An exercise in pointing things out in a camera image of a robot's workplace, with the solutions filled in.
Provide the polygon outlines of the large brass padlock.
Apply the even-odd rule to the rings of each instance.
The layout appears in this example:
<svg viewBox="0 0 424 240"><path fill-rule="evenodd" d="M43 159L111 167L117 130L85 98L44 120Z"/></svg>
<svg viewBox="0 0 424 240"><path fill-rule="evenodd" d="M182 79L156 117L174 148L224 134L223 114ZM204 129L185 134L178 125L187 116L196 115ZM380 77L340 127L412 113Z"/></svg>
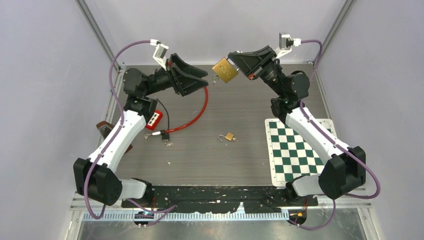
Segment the large brass padlock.
<svg viewBox="0 0 424 240"><path fill-rule="evenodd" d="M220 61L218 61L212 67L212 70L215 73L215 75L212 77L214 85L219 80L222 80L227 84L238 75L238 70L231 65L226 57L223 57Z"/></svg>

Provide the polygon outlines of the black cable padlock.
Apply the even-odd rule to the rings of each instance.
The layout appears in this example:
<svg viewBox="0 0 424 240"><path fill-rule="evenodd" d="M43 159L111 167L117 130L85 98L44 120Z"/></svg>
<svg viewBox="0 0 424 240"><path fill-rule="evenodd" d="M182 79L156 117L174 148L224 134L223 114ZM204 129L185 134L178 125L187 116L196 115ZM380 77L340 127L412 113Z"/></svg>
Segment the black cable padlock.
<svg viewBox="0 0 424 240"><path fill-rule="evenodd" d="M164 109L164 111L165 111L165 114L166 114L166 119L167 119L167 128L166 128L166 130L162 130L161 131L161 140L162 140L162 142L164 143L164 146L165 147L169 147L169 146L171 146L173 143L172 142L170 142L170 134L169 133L167 133L166 131L167 130L170 130L170 115L169 115L169 112L168 112L168 110L167 110L167 108L165 107L165 105L162 103L162 101L161 100L159 100L159 98L158 97L155 97L155 99L159 102L159 104L163 107L163 109Z"/></svg>

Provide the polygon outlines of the small brass padlock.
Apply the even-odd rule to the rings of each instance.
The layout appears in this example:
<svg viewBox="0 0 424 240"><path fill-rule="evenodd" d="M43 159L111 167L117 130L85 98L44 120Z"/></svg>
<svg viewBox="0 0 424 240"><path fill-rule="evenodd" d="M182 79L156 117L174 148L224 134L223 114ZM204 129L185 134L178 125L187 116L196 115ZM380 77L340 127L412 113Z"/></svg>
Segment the small brass padlock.
<svg viewBox="0 0 424 240"><path fill-rule="evenodd" d="M238 139L235 137L235 134L233 134L233 133L231 133L231 132L228 132L227 134L219 134L218 136L217 136L217 139L219 140L219 141L223 141L224 139L225 140L228 140L228 141L230 141L230 142L237 142L238 141Z"/></svg>

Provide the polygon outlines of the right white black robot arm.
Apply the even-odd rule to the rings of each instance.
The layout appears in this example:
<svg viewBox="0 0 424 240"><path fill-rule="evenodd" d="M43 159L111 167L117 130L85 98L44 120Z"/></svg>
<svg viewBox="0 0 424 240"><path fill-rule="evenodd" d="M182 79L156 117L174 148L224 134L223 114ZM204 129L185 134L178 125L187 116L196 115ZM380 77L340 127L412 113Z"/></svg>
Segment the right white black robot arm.
<svg viewBox="0 0 424 240"><path fill-rule="evenodd" d="M249 80L260 78L277 97L270 100L272 114L296 131L324 163L321 173L288 181L283 190L291 205L299 205L306 196L324 195L336 200L366 183L365 151L350 147L316 121L303 99L309 95L310 79L301 72L284 74L280 58L290 49L265 46L252 52L230 52L228 59Z"/></svg>

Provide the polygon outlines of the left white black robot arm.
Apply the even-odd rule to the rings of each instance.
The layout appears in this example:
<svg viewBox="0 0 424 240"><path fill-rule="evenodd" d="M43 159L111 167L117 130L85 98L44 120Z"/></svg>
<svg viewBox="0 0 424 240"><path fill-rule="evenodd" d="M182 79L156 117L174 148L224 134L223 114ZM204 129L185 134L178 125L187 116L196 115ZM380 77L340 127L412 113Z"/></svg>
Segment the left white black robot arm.
<svg viewBox="0 0 424 240"><path fill-rule="evenodd" d="M107 206L134 199L141 207L148 207L154 199L148 190L151 184L137 178L119 179L115 174L118 165L155 113L158 102L150 95L172 88L176 94L187 96L208 86L207 75L207 71L189 65L176 53L165 60L165 67L152 74L128 68L123 74L127 99L122 117L88 158L78 158L73 164L77 193Z"/></svg>

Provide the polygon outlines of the red combination lock box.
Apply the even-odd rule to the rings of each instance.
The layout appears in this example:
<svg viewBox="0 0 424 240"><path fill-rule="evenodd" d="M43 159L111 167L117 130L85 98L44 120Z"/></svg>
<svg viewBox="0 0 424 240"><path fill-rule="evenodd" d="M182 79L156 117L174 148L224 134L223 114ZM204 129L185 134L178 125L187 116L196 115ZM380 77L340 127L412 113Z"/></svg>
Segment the red combination lock box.
<svg viewBox="0 0 424 240"><path fill-rule="evenodd" d="M159 110L155 110L153 116L146 123L146 128L148 130L154 131L161 119L163 118L163 113Z"/></svg>

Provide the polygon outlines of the brown wooden metronome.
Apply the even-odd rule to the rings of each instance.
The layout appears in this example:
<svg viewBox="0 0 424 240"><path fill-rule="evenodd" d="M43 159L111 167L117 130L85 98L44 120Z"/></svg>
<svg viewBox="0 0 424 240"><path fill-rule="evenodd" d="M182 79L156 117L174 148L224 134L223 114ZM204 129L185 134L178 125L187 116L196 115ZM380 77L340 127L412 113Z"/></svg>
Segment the brown wooden metronome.
<svg viewBox="0 0 424 240"><path fill-rule="evenodd" d="M105 120L96 124L96 128L101 136L100 143L102 143L108 137L114 127L115 126L113 124Z"/></svg>

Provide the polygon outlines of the green white checkered mat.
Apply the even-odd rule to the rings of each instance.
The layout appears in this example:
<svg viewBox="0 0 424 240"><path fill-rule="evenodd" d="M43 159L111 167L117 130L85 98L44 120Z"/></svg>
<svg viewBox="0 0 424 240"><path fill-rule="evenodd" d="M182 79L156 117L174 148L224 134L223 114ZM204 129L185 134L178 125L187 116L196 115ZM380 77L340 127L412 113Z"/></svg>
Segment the green white checkered mat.
<svg viewBox="0 0 424 240"><path fill-rule="evenodd" d="M264 125L274 187L284 187L297 177L322 172L325 163L295 130L277 118L267 118Z"/></svg>

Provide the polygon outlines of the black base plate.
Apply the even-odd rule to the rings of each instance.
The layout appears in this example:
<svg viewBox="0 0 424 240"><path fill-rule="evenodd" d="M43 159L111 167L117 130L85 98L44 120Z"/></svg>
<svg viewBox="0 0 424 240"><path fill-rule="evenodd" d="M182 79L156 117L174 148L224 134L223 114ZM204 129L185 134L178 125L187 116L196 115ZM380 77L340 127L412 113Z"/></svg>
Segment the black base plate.
<svg viewBox="0 0 424 240"><path fill-rule="evenodd" d="M147 189L140 199L123 200L123 208L145 208L166 210L176 206L175 213L234 213L243 207L248 214L276 213L281 208L304 208L318 206L311 196L289 201L284 190L275 186L195 186L156 185Z"/></svg>

